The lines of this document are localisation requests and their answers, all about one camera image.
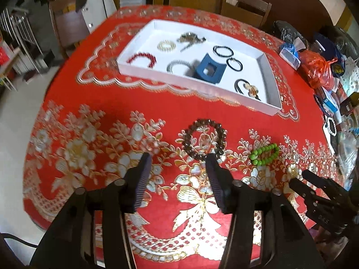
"white floor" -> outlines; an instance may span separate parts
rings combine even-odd
[[[11,233],[27,242],[38,244],[44,232],[23,209],[23,164],[30,132],[48,84],[56,73],[35,77],[29,84],[17,78],[16,91],[0,98],[0,232]],[[7,240],[19,259],[28,265],[35,249]]]

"black plastic bag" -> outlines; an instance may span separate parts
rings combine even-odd
[[[319,33],[328,37],[341,54],[353,60],[359,58],[359,48],[355,41],[344,30],[337,26],[323,26]]]
[[[306,46],[306,49],[309,49],[309,42],[288,22],[280,20],[274,21],[271,35],[291,44],[299,37]]]

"green beaded bracelet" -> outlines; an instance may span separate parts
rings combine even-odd
[[[273,151],[273,153],[267,157],[259,159],[259,155],[264,152]],[[249,158],[254,166],[264,166],[272,163],[272,161],[276,160],[279,156],[279,147],[276,143],[270,143],[265,147],[261,147],[259,149],[253,150],[250,154]]]

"red tablecloth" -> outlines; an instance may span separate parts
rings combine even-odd
[[[270,117],[225,99],[119,74],[117,56],[152,19],[201,26],[264,51],[283,109]],[[48,90],[24,164],[26,212],[47,228],[74,188],[103,187],[123,177],[149,151],[153,165],[142,208],[127,216],[138,267],[216,268],[230,215],[216,206],[204,163],[182,150],[184,129],[200,117],[227,130],[221,165],[254,188],[282,189],[309,226],[303,201],[288,180],[300,178],[306,168],[336,180],[338,175],[324,144],[322,112],[313,90],[279,57],[281,43],[256,28],[203,11],[158,6],[119,10],[80,45]],[[202,129],[193,134],[192,143],[210,152],[214,138],[214,130]],[[253,167],[250,152],[269,142],[279,145],[279,160]],[[257,213],[253,258],[259,256],[260,229]],[[96,245],[102,246],[101,224],[96,225]]]

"white tray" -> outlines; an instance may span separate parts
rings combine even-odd
[[[206,41],[180,52],[188,43],[179,43],[177,39],[186,32],[193,32],[199,38],[205,37]],[[176,49],[171,52],[158,50],[157,45],[162,40],[173,41],[176,44]],[[243,70],[236,72],[227,66],[218,84],[192,78],[193,71],[184,65],[173,66],[173,73],[166,71],[167,65],[175,60],[184,60],[197,66],[206,53],[216,62],[225,64],[227,58],[216,55],[213,52],[213,46],[230,47],[234,52],[233,57],[243,64]],[[218,49],[218,52],[222,54],[227,54],[225,51]],[[131,64],[127,63],[129,58],[139,52],[150,53],[156,57],[157,63],[152,69],[147,67],[149,60],[145,57],[138,57]],[[152,20],[122,51],[117,58],[117,64],[122,74],[196,90],[203,94],[242,104],[268,115],[275,115],[282,109],[277,83],[265,54],[242,41],[202,27],[166,20]],[[248,90],[244,88],[243,82],[240,82],[238,86],[244,94],[237,93],[234,89],[237,79],[244,79],[256,86],[261,101],[248,95]]]

